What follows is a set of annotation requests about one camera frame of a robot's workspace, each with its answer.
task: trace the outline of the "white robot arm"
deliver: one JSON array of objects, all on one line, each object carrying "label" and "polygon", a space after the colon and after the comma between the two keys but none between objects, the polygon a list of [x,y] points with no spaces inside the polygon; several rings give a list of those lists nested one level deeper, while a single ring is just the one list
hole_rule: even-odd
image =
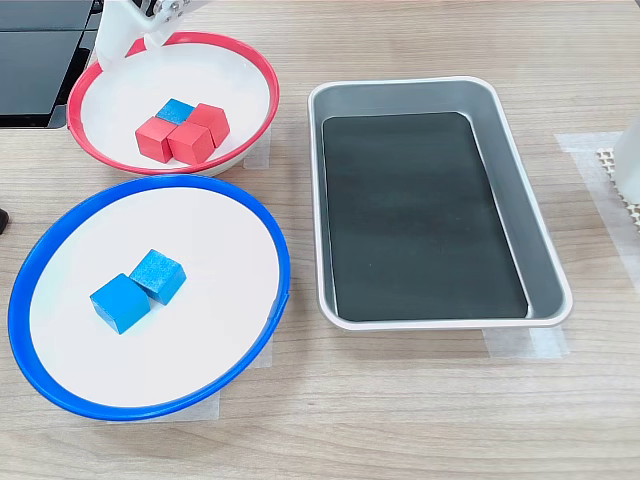
[{"label": "white robot arm", "polygon": [[144,35],[145,46],[160,47],[178,29],[184,15],[207,0],[105,0],[95,50],[102,70],[125,58]]}]

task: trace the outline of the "tray rim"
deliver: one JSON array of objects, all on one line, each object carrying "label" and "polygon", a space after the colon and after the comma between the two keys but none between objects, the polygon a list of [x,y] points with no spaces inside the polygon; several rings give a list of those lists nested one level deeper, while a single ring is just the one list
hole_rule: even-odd
[{"label": "tray rim", "polygon": [[[504,133],[507,138],[509,149],[511,150],[515,161],[518,175],[522,180],[525,193],[529,200],[529,204],[533,210],[536,224],[545,242],[546,250],[549,254],[554,271],[557,275],[558,282],[563,294],[563,302],[561,307],[552,315],[546,318],[485,318],[485,319],[438,319],[438,320],[391,320],[391,321],[351,321],[337,315],[330,307],[326,298],[325,289],[325,272],[323,266],[324,249],[323,249],[323,225],[321,220],[320,203],[321,203],[321,179],[318,170],[318,142],[321,139],[316,135],[316,99],[323,92],[346,86],[382,86],[382,85],[406,85],[406,84],[423,84],[423,83],[446,83],[446,82],[469,82],[474,83],[486,89],[492,97],[493,103],[500,117]],[[498,97],[498,93],[491,84],[473,76],[449,76],[422,79],[403,79],[403,80],[365,80],[365,81],[338,81],[324,83],[316,87],[308,98],[308,118],[310,130],[310,150],[311,150],[311,186],[312,186],[312,205],[313,205],[313,230],[314,230],[314,253],[316,260],[316,283],[318,306],[323,316],[337,327],[346,331],[373,332],[380,330],[473,330],[485,328],[548,328],[559,325],[564,322],[573,310],[574,299],[569,286],[558,253],[551,241],[548,229],[544,223],[542,212],[535,198],[533,188],[522,164],[522,159],[518,153],[511,128],[507,121],[502,103]]]}]

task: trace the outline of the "clear tape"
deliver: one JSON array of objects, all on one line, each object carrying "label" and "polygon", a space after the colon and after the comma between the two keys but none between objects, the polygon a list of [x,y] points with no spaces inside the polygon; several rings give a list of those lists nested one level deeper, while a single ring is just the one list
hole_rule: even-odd
[{"label": "clear tape", "polygon": [[562,150],[570,153],[591,198],[607,227],[620,259],[640,293],[640,237],[625,203],[600,164],[596,151],[613,148],[622,132],[556,135]]},{"label": "clear tape", "polygon": [[482,331],[494,358],[562,358],[570,353],[562,327],[488,328]]},{"label": "clear tape", "polygon": [[[262,352],[255,358],[250,368],[269,368],[273,365],[273,339],[265,345]],[[209,398],[169,415],[164,415],[150,420],[142,420],[138,423],[172,423],[172,422],[201,422],[217,420],[220,417],[220,392]]]},{"label": "clear tape", "polygon": [[260,137],[253,148],[244,157],[244,168],[247,170],[266,170],[271,157],[271,127]]}]

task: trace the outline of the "wooden block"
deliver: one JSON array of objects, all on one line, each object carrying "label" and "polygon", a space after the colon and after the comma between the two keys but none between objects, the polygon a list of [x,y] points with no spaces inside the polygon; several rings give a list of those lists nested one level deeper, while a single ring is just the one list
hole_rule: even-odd
[{"label": "wooden block", "polygon": [[187,276],[182,265],[151,250],[129,276],[147,295],[166,305],[171,301]]},{"label": "wooden block", "polygon": [[162,107],[156,117],[175,125],[181,125],[191,115],[191,112],[193,112],[191,105],[172,98]]},{"label": "wooden block", "polygon": [[187,121],[208,128],[216,148],[222,145],[231,132],[224,110],[204,103],[198,104]]},{"label": "wooden block", "polygon": [[184,122],[169,135],[169,146],[176,160],[197,165],[205,162],[215,150],[209,130]]},{"label": "wooden block", "polygon": [[91,301],[98,315],[121,335],[151,311],[147,294],[123,273],[91,295]]},{"label": "wooden block", "polygon": [[140,153],[145,157],[167,163],[173,157],[167,137],[176,129],[173,123],[157,117],[149,120],[136,130],[136,140]]}]

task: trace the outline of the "table surface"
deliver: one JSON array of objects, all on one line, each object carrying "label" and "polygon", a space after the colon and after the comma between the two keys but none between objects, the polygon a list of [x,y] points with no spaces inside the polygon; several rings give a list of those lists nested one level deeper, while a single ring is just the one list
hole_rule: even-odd
[{"label": "table surface", "polygon": [[[6,334],[21,263],[88,196],[131,178],[66,129],[0,131],[0,478],[635,479],[640,303],[554,134],[640,111],[640,9],[620,1],[218,1],[187,27],[244,40],[282,85],[271,168],[221,178],[289,242],[273,367],[222,392],[220,419],[101,423],[24,379]],[[480,331],[353,335],[315,301],[306,99],[333,80],[474,75],[497,89],[575,295],[561,360],[490,358]]]}]

